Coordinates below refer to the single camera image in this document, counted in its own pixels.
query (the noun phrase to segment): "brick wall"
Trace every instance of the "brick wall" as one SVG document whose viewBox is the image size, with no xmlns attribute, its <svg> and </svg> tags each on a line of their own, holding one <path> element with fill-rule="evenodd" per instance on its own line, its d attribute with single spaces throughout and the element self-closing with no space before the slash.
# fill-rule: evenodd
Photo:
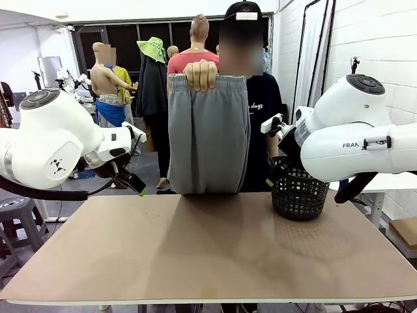
<svg viewBox="0 0 417 313">
<path fill-rule="evenodd" d="M 280 12 L 278 82 L 288 105 L 293 103 L 302 17 L 309 2 L 294 0 Z M 415 0 L 337 0 L 326 88 L 351 72 L 351 57 L 357 55 L 356 72 L 385 86 L 392 121 L 417 122 L 416 23 Z M 387 192 L 384 212 L 392 219 L 417 216 L 417 193 Z"/>
</svg>

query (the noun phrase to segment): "hand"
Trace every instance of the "hand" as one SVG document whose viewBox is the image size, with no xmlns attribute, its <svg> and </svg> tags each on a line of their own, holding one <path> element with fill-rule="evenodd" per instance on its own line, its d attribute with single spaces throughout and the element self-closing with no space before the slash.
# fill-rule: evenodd
<svg viewBox="0 0 417 313">
<path fill-rule="evenodd" d="M 212 61 L 188 63 L 183 74 L 187 76 L 188 83 L 194 86 L 195 91 L 206 91 L 207 87 L 216 86 L 217 67 Z"/>
</svg>

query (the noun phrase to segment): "black t-shirt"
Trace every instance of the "black t-shirt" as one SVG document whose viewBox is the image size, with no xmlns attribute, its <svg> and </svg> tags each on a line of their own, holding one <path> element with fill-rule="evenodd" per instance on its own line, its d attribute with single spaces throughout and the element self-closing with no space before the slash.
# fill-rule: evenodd
<svg viewBox="0 0 417 313">
<path fill-rule="evenodd" d="M 280 112 L 282 108 L 280 88 L 270 74 L 248 79 L 248 104 L 250 113 L 250 142 L 248 165 L 240 192 L 269 191 L 268 148 L 266 134 L 261 133 L 261 124 Z"/>
</svg>

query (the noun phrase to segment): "black basket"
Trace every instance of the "black basket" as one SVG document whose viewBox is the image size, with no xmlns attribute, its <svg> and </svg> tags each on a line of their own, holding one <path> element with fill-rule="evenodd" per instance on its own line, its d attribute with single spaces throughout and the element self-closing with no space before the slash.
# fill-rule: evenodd
<svg viewBox="0 0 417 313">
<path fill-rule="evenodd" d="M 284 157 L 273 158 L 279 166 Z M 312 220 L 323 210 L 329 184 L 313 178 L 305 169 L 293 166 L 287 174 L 273 181 L 272 204 L 275 211 L 290 220 Z"/>
</svg>

